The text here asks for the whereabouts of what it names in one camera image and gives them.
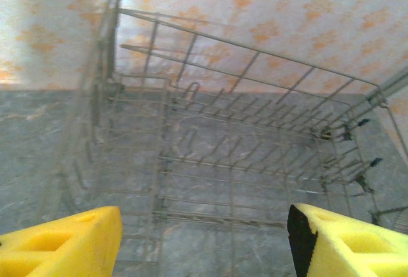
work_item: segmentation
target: black foam edge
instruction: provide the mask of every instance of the black foam edge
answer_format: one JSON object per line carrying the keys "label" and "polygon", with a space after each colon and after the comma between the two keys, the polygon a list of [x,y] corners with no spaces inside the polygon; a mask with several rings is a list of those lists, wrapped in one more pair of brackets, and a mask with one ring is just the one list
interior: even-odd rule
{"label": "black foam edge", "polygon": [[312,233],[308,218],[295,205],[291,205],[289,210],[288,232],[296,275],[306,277],[318,233]]}

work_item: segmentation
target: floor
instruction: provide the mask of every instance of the floor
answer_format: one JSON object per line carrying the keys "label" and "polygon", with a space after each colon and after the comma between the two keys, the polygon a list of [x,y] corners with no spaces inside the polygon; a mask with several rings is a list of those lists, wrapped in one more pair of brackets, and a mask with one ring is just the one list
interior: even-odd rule
{"label": "floor", "polygon": [[[324,187],[317,175],[324,173],[325,182],[332,180],[330,170],[318,168],[324,168],[327,164],[322,161],[330,161],[335,153],[353,149],[355,139],[363,161],[383,159],[366,176],[377,208],[408,203],[408,167],[374,112],[365,116],[368,124],[353,131],[353,141],[333,146],[319,138],[287,133],[284,128],[291,122],[290,117],[285,120],[287,106],[275,114],[279,121],[274,125],[281,127],[280,132],[243,125],[233,120],[238,114],[225,111],[230,107],[254,114],[251,102],[276,100],[272,95],[245,95],[239,99],[241,106],[235,101],[231,107],[236,96],[211,104],[212,97],[198,94],[194,102],[200,104],[191,104],[193,99],[186,97],[163,108],[161,96],[166,95],[124,93],[121,101],[107,104],[106,112],[114,107],[115,115],[113,121],[102,119],[94,149],[99,155],[93,157],[97,163],[85,166],[89,172],[83,179],[86,187],[96,187],[90,188],[93,197],[86,198],[88,193],[80,189],[74,193],[84,210],[109,204],[121,208],[124,238],[114,276],[145,272],[185,277],[295,276],[285,229],[288,204],[307,202],[371,220],[372,194],[353,196],[363,192],[356,182],[346,190],[336,182]],[[0,93],[0,203],[5,204],[0,209],[0,233],[31,224],[71,96],[70,92]],[[347,97],[351,103],[358,99]],[[286,104],[304,110],[310,101],[292,96]],[[327,104],[323,112],[340,109]],[[268,120],[268,113],[262,112],[260,124]],[[344,160],[338,167],[356,159],[361,158]],[[61,208],[59,215],[65,214]],[[392,228],[395,217],[383,216],[382,225]]]}

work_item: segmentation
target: dish rack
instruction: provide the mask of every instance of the dish rack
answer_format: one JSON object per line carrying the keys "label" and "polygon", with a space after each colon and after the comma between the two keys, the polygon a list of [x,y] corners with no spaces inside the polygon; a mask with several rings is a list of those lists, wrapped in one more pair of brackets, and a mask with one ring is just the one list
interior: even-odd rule
{"label": "dish rack", "polygon": [[[118,42],[123,16],[148,25],[146,45]],[[285,231],[290,204],[365,220],[379,212],[369,176],[385,157],[364,157],[357,137],[373,109],[384,108],[392,118],[376,84],[161,18],[108,0],[49,166],[37,222],[120,206],[124,235],[114,276],[294,276]],[[168,30],[188,38],[183,52],[159,44]],[[241,72],[219,69],[192,56],[201,39],[252,56]],[[145,54],[140,70],[119,72],[119,49]],[[247,75],[264,56],[306,70],[290,87]],[[177,74],[155,73],[153,59],[177,63]],[[209,91],[191,81],[191,68],[231,83]],[[329,94],[301,88],[317,70],[345,82]],[[240,92],[245,82],[279,91]],[[354,83],[375,91],[350,101],[344,90]],[[259,241],[257,253],[245,252],[248,238]],[[183,260],[193,254],[195,239],[222,250],[204,247],[192,255],[201,269]],[[270,267],[257,271],[259,257]],[[215,266],[223,273],[212,271]]]}

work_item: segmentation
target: wall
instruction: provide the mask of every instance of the wall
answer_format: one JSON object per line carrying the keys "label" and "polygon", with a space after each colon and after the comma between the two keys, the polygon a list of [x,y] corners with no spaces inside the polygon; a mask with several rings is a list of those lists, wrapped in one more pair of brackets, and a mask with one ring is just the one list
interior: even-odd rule
{"label": "wall", "polygon": [[[3,4],[0,87],[75,87],[103,0],[3,0]],[[206,20],[194,23],[173,19],[187,27],[376,83],[408,61],[406,0],[124,0],[123,6]],[[144,28],[148,27],[123,19],[121,40],[146,44],[149,34]],[[234,65],[237,71],[249,61],[245,54],[237,62],[236,51],[217,43],[201,45],[199,53],[207,55],[214,66],[224,62],[223,66]],[[128,60],[128,69],[140,67],[137,53],[123,57],[134,58]],[[291,85],[303,69],[270,58],[253,68],[251,74]],[[207,75],[203,82],[213,78]],[[338,76],[316,72],[309,86],[317,92],[330,92],[340,82]],[[257,89],[248,86],[243,90]],[[349,89],[368,90],[366,85]]]}
{"label": "wall", "polygon": [[[396,94],[388,99],[388,106],[392,111],[395,122],[400,129],[402,139],[406,145],[408,145],[408,87],[405,87],[398,91]],[[394,129],[392,119],[388,116],[388,112],[384,109],[376,109],[377,115],[380,118],[382,126],[386,129],[390,138],[396,144],[401,156],[404,158],[405,162],[408,164],[408,158],[404,153],[401,142],[398,138],[398,134]]]}
{"label": "wall", "polygon": [[72,89],[104,0],[2,0],[0,89]]}

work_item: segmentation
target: floral wallpaper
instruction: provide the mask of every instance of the floral wallpaper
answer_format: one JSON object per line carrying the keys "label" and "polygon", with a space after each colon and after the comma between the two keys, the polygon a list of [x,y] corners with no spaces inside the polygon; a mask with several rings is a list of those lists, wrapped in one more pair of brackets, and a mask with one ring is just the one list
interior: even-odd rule
{"label": "floral wallpaper", "polygon": [[105,0],[2,0],[0,89],[73,89]]}
{"label": "floral wallpaper", "polygon": [[[105,0],[2,0],[0,7],[0,89],[73,89],[84,68],[92,34]],[[260,47],[280,55],[381,83],[408,63],[407,0],[123,0],[125,8],[173,15],[184,27]],[[119,43],[148,46],[151,23],[121,17]],[[155,49],[183,58],[191,35],[159,28]],[[253,52],[199,38],[192,60],[240,73]],[[121,49],[118,69],[138,71],[145,56]],[[150,73],[177,78],[180,64],[153,57]],[[306,66],[262,55],[248,70],[251,78],[291,87]],[[204,89],[230,87],[235,79],[186,66],[184,83]],[[316,70],[299,85],[330,93],[346,80]],[[238,91],[274,92],[242,81]],[[344,92],[371,87],[352,83]],[[404,122],[407,91],[392,99]]]}

